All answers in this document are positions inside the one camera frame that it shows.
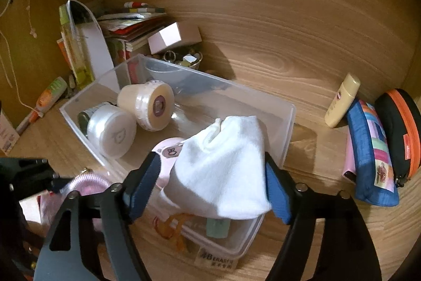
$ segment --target white jar lid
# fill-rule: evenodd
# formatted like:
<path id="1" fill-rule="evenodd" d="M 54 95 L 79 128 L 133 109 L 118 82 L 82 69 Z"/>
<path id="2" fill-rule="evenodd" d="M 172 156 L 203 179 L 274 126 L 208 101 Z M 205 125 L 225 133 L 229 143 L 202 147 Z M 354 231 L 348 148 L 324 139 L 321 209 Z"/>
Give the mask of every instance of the white jar lid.
<path id="1" fill-rule="evenodd" d="M 117 159 L 133 144 L 136 119 L 114 105 L 104 105 L 89 120 L 87 134 L 88 140 L 103 156 Z"/>

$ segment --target pencil case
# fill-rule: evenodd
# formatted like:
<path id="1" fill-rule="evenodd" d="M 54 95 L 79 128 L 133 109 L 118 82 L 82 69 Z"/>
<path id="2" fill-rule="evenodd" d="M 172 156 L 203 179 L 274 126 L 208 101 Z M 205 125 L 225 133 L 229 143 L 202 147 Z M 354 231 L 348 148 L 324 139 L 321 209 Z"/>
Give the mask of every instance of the pencil case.
<path id="1" fill-rule="evenodd" d="M 411 96 L 399 88 L 382 94 L 374 104 L 386 133 L 395 184 L 403 187 L 420 166 L 420 111 Z"/>
<path id="2" fill-rule="evenodd" d="M 399 194 L 385 131 L 374 107 L 355 98 L 347 119 L 355 163 L 355 198 L 377 206 L 396 206 Z"/>

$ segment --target bottle with yellow liquid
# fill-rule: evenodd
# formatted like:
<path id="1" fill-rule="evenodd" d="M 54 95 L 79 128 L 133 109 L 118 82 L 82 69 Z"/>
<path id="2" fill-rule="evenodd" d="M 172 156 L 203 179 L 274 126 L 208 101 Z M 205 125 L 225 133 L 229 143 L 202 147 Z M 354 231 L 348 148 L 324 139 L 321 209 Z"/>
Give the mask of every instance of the bottle with yellow liquid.
<path id="1" fill-rule="evenodd" d="M 344 117 L 354 101 L 360 85 L 361 82 L 355 75 L 347 74 L 326 112 L 325 122 L 329 127 L 335 127 Z"/>
<path id="2" fill-rule="evenodd" d="M 58 12 L 60 14 L 60 24 L 62 25 L 62 38 L 64 40 L 64 46 L 67 51 L 70 66 L 74 73 L 77 86 L 79 89 L 83 89 L 94 81 L 94 78 L 89 68 L 89 64 L 86 63 L 85 56 L 77 39 L 72 35 L 70 18 L 66 5 L 60 6 Z"/>

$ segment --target orange zipper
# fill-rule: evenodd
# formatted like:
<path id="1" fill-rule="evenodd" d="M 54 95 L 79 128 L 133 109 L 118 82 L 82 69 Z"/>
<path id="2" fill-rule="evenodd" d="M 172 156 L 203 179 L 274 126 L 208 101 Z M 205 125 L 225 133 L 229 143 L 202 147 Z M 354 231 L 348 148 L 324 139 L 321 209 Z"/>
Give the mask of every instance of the orange zipper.
<path id="1" fill-rule="evenodd" d="M 397 109 L 403 119 L 407 133 L 409 134 L 409 141 L 411 147 L 411 163 L 409 169 L 410 179 L 417 171 L 420 160 L 421 160 L 421 146 L 420 146 L 420 136 L 418 134 L 417 126 L 414 121 L 414 117 L 406 104 L 403 97 L 397 90 L 390 90 L 387 94 L 392 98 L 393 102 L 396 104 Z"/>

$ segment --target yellow green cap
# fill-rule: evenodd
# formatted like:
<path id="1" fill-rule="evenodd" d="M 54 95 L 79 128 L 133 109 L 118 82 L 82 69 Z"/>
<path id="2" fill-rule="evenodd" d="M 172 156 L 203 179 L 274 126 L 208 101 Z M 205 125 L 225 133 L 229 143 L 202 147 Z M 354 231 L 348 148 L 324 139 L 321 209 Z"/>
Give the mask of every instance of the yellow green cap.
<path id="1" fill-rule="evenodd" d="M 355 97 L 357 95 L 361 82 L 359 81 L 358 77 L 352 75 L 351 73 L 348 73 L 342 84 L 344 85 L 344 88 L 347 90 L 347 92 L 351 96 Z"/>
<path id="2" fill-rule="evenodd" d="M 64 24 L 70 22 L 69 14 L 67 13 L 66 4 L 63 4 L 58 8 L 58 13 L 60 15 L 60 24 L 61 25 L 64 25 Z"/>

